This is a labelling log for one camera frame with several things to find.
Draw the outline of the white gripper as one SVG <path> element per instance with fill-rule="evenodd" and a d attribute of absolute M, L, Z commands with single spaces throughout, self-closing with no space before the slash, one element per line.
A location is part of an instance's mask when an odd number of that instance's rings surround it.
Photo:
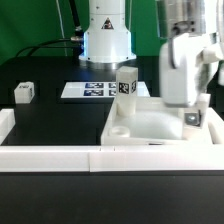
<path fill-rule="evenodd" d="M 160 96 L 168 107 L 192 107 L 224 59 L 224 43 L 209 35 L 178 35 L 162 45 L 159 57 Z M 185 124 L 200 127 L 199 109 L 185 112 Z"/>

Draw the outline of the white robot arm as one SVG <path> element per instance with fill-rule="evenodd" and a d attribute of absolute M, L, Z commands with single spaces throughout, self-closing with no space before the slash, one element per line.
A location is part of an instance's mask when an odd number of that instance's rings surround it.
<path fill-rule="evenodd" d="M 202 123 L 199 96 L 224 60 L 224 0 L 154 0 L 155 26 L 165 41 L 159 54 L 163 103 L 184 108 L 185 123 Z M 84 66 L 110 69 L 136 58 L 132 44 L 133 0 L 89 0 Z"/>

